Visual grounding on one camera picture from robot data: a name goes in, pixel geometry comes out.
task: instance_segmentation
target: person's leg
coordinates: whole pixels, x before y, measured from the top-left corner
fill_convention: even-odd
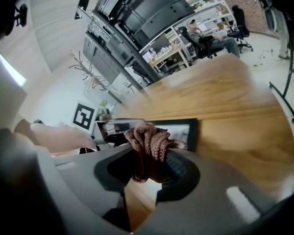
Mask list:
[[[222,38],[222,41],[214,40],[211,44],[211,48],[226,48],[229,53],[233,53],[238,58],[240,58],[239,48],[237,47],[237,43],[232,37]]]
[[[283,13],[277,10],[276,8],[273,8],[273,11],[276,16],[277,31],[280,38],[279,57],[283,59],[289,59],[288,57],[288,43],[289,43],[288,27],[287,27]]]

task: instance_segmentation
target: man sitting in chair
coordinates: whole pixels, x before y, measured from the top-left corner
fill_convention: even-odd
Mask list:
[[[195,42],[198,43],[201,37],[205,37],[204,33],[197,32],[199,28],[195,25],[195,21],[188,25],[188,34],[190,38]],[[236,41],[232,37],[223,36],[222,38],[217,36],[212,36],[214,38],[211,49],[213,48],[226,48],[229,53],[233,53],[238,58],[240,57],[239,48],[237,47]]]

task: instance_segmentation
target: crumpled brown towel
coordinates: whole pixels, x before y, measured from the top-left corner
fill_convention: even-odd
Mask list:
[[[163,166],[169,148],[187,149],[183,141],[169,140],[168,130],[156,128],[152,123],[139,123],[125,133],[136,152],[136,170],[133,180],[144,183],[148,178],[162,182]]]

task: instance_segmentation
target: wooden desk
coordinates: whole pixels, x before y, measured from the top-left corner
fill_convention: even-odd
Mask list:
[[[145,88],[148,98],[133,95],[114,117],[201,119],[196,152],[232,165],[281,200],[294,189],[294,140],[282,108],[260,81],[234,55],[220,56]],[[142,187],[130,182],[126,189],[134,229],[153,206]]]
[[[156,60],[156,62],[151,62],[151,66],[156,67],[157,65],[160,64],[161,62],[165,61],[166,59],[168,59],[169,57],[173,56],[174,54],[179,53],[181,58],[183,59],[183,62],[185,63],[186,67],[189,68],[189,64],[184,56],[184,54],[182,53],[181,47],[176,47],[173,50],[171,50],[168,54],[164,55],[163,57],[159,58]]]

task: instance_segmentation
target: large television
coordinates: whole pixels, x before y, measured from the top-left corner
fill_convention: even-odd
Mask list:
[[[99,0],[95,10],[138,50],[173,23],[194,13],[185,0]]]

